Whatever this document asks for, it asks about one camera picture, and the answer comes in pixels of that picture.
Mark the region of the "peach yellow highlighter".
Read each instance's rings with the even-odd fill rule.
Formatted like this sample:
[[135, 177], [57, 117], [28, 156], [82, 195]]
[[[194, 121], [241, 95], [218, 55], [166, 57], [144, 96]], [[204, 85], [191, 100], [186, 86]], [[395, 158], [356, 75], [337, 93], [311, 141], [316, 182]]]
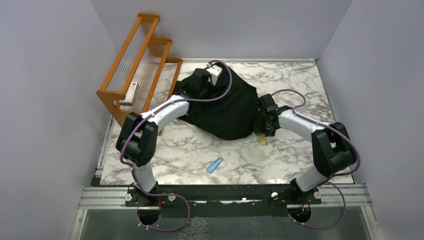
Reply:
[[266, 138], [265, 138], [265, 136], [264, 136], [264, 135], [262, 135], [262, 134], [260, 134], [258, 137], [259, 137], [259, 142], [260, 142], [260, 144], [261, 144], [262, 146], [266, 146], [266, 145], [267, 145], [267, 142], [266, 142]]

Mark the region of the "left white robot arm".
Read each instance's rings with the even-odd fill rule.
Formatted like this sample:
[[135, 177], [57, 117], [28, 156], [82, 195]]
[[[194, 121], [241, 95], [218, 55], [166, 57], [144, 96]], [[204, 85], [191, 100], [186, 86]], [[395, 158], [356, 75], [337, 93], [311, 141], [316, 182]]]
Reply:
[[212, 102], [223, 94], [214, 93], [214, 88], [223, 70], [218, 66], [197, 68], [192, 75], [177, 82], [173, 95], [156, 108], [137, 114], [127, 115], [121, 128], [116, 149], [120, 161], [131, 167], [138, 199], [144, 205], [157, 200], [151, 159], [153, 158], [158, 133], [173, 120], [188, 113], [190, 102]]

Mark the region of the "blue glue stick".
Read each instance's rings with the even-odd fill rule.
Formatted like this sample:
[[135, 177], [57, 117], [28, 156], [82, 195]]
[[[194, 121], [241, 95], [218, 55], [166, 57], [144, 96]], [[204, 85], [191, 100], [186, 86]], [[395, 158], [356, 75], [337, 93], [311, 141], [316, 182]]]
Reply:
[[213, 173], [217, 169], [217, 167], [222, 163], [222, 161], [223, 161], [223, 158], [222, 157], [218, 157], [216, 160], [213, 161], [213, 163], [211, 163], [207, 167], [206, 171], [209, 174]]

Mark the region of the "black backpack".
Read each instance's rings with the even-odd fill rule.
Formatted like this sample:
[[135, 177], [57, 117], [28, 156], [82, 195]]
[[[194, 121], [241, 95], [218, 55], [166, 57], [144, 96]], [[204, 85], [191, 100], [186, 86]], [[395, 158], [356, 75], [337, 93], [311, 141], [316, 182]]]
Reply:
[[196, 68], [192, 74], [176, 82], [173, 93], [195, 99], [180, 120], [194, 125], [223, 140], [238, 140], [253, 133], [258, 113], [257, 89], [243, 80], [230, 67], [216, 62], [222, 74], [216, 87], [222, 94], [204, 98], [206, 69]]

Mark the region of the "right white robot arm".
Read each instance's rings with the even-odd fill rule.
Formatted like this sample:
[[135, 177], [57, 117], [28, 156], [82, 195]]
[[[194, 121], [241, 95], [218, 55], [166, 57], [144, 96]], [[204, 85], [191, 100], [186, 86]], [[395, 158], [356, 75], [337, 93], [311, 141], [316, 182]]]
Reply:
[[354, 165], [358, 154], [350, 143], [346, 127], [340, 123], [320, 123], [298, 114], [289, 106], [278, 106], [271, 94], [258, 98], [256, 135], [274, 137], [280, 129], [304, 138], [312, 145], [313, 165], [290, 182], [289, 199], [300, 204], [309, 191]]

